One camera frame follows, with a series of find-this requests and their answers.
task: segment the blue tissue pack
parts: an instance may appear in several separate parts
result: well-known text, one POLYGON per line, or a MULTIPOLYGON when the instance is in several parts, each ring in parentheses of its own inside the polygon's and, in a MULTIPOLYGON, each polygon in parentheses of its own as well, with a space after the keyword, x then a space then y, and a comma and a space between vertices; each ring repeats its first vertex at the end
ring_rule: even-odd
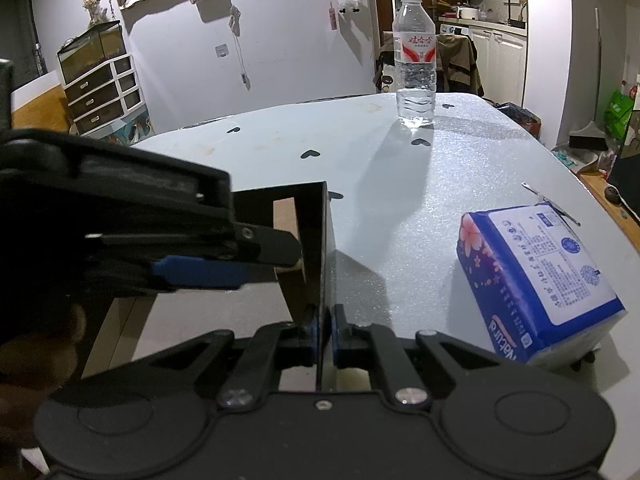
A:
POLYGON ((458 258, 495 352, 556 368, 581 359, 626 314, 548 203, 466 213, 458 258))

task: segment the clear plastic bottle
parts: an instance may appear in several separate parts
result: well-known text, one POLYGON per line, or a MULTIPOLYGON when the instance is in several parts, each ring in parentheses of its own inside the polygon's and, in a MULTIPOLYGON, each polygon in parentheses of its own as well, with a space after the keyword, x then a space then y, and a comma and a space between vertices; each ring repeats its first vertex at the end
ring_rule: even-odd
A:
POLYGON ((394 20, 398 116, 418 128, 433 123, 436 107, 436 26, 422 0, 402 0, 394 20))

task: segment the pink flower print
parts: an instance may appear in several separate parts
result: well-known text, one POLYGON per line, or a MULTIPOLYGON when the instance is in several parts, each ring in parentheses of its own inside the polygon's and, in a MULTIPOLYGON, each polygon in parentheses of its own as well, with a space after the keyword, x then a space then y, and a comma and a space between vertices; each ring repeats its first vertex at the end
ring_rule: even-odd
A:
POLYGON ((494 257, 494 252, 492 251, 491 247, 489 247, 489 245, 486 243, 486 241, 484 242, 484 248, 482 249, 482 254, 486 254, 489 258, 494 257))
POLYGON ((478 226, 473 221, 471 216, 465 214, 462 217, 462 225, 460 226, 460 240, 465 243, 465 254, 468 258, 471 254, 471 249, 479 251, 482 247, 482 235, 478 226))

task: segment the metal bolt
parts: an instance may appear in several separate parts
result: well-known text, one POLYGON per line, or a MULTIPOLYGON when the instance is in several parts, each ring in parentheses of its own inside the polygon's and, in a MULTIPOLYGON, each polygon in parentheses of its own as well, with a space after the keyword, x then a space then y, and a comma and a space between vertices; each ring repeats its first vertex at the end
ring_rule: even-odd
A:
POLYGON ((252 400, 254 400, 254 396, 245 389, 227 390, 220 395, 220 400, 225 406, 238 408, 239 406, 246 406, 252 402, 252 400))
POLYGON ((402 388, 396 391, 396 399, 403 404, 422 404, 429 394, 420 388, 402 388))
POLYGON ((316 402, 316 408, 321 412, 330 410, 333 406, 334 404, 330 400, 318 400, 318 402, 316 402))

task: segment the wall socket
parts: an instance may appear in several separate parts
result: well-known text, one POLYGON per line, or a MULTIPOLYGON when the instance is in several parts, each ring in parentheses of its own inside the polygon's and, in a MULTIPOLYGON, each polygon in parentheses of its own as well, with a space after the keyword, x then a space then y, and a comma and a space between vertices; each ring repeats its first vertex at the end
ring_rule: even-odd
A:
POLYGON ((216 54, 218 57, 225 57, 229 55, 229 48, 226 46, 226 43, 216 47, 216 54))

